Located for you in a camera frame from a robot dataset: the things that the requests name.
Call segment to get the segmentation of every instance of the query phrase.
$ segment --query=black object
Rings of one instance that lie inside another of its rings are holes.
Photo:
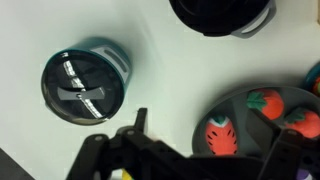
[[[233,34],[249,38],[276,13],[273,0],[170,0],[170,3],[185,25],[205,36]],[[243,33],[266,10],[269,12],[265,20],[254,30]]]
[[[21,166],[0,148],[1,180],[34,180]]]
[[[138,112],[135,126],[120,128],[116,136],[89,136],[83,143],[67,180],[101,180],[115,169],[125,168],[137,180],[294,180],[298,167],[320,179],[320,140],[314,141],[294,130],[281,130],[258,111],[248,111],[247,129],[264,159],[241,156],[184,158],[161,141],[152,141],[141,130],[147,109]]]
[[[124,99],[114,68],[93,54],[77,50],[58,53],[48,62],[42,92],[56,115],[82,125],[112,117]]]

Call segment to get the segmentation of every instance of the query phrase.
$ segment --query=plate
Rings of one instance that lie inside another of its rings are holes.
[[[320,114],[320,100],[312,93],[296,87],[286,86],[256,86],[237,91],[221,98],[212,109],[202,118],[193,134],[192,149],[194,154],[213,155],[205,138],[206,124],[209,117],[222,114],[230,118],[236,131],[237,155],[262,157],[262,150],[246,131],[246,120],[249,108],[246,105],[248,93],[255,89],[273,89],[282,97],[285,108],[282,115],[273,120],[279,126],[284,125],[284,116],[297,107],[308,108]]]

